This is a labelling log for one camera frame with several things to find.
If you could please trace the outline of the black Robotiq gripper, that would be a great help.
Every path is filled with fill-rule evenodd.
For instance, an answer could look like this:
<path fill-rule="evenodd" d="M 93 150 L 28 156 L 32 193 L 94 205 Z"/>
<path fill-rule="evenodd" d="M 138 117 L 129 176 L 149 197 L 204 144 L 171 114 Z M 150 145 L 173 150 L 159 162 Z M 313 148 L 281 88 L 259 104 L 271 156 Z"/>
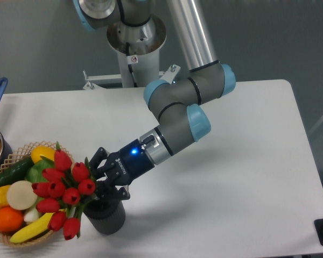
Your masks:
<path fill-rule="evenodd" d="M 130 199 L 128 186 L 133 180 L 155 167 L 148 157 L 142 143 L 134 140 L 117 152 L 108 154 L 99 147 L 89 161 L 90 171 L 96 179 L 106 176 L 109 188 L 101 187 L 96 190 L 98 199 L 102 202 L 118 202 Z"/>

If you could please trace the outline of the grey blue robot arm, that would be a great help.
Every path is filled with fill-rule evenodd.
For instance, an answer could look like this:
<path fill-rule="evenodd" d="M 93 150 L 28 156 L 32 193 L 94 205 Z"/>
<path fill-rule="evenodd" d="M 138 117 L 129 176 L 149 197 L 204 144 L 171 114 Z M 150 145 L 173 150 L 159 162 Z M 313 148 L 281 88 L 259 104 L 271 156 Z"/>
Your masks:
<path fill-rule="evenodd" d="M 74 1 L 85 28 L 107 28 L 117 53 L 122 86 L 144 88 L 143 98 L 158 126 L 119 151 L 98 150 L 90 166 L 98 179 L 96 195 L 108 202 L 129 198 L 127 186 L 211 129 L 201 105 L 232 92 L 235 74 L 220 64 L 199 1 L 167 5 L 190 76 L 174 82 L 177 67 L 159 73 L 159 51 L 166 40 L 164 23 L 151 13 L 150 1 Z"/>

